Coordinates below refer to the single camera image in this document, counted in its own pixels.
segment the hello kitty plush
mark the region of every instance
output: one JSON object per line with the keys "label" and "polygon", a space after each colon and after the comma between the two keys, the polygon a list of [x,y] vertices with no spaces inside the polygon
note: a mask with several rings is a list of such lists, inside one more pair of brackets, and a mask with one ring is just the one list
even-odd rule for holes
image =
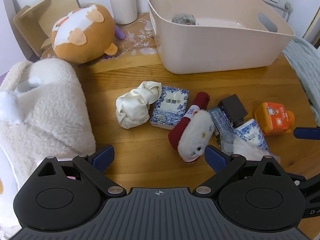
{"label": "hello kitty plush", "polygon": [[204,154],[204,149],[214,131],[214,123],[206,110],[199,110],[184,130],[178,152],[185,162],[194,162]]}

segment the floral tablecloth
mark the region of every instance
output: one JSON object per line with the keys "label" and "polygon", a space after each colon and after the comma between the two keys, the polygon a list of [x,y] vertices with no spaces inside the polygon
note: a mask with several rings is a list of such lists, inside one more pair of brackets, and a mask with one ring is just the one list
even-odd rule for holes
{"label": "floral tablecloth", "polygon": [[[104,55],[94,62],[157,53],[149,13],[142,13],[135,22],[127,25],[118,25],[118,27],[124,32],[126,38],[124,40],[115,38],[114,44],[118,46],[117,54],[114,56]],[[43,52],[41,59],[52,57],[57,56],[52,47],[49,47]]]}

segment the gray fabric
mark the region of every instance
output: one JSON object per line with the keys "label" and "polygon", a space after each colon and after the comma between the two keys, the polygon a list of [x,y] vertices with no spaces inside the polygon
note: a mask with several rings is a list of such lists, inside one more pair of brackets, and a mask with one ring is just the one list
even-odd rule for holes
{"label": "gray fabric", "polygon": [[306,40],[294,37],[283,54],[297,73],[311,102],[316,122],[320,123],[320,55]]}

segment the blue and white tissue pack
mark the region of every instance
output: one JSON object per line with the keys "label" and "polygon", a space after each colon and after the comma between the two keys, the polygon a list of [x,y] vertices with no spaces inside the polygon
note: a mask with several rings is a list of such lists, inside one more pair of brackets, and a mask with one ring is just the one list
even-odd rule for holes
{"label": "blue and white tissue pack", "polygon": [[162,86],[160,98],[155,102],[151,125],[172,130],[187,110],[189,91]]}
{"label": "blue and white tissue pack", "polygon": [[251,119],[239,127],[234,128],[234,132],[241,139],[258,146],[263,150],[269,151],[267,142],[256,120]]}

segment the crumpled white cloth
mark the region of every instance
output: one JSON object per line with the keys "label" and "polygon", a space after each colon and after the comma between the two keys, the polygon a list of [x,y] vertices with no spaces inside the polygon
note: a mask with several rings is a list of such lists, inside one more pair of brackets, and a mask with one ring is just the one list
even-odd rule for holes
{"label": "crumpled white cloth", "polygon": [[150,104],[159,99],[161,92],[161,83],[143,81],[136,89],[118,97],[116,117],[120,126],[129,129],[148,121]]}

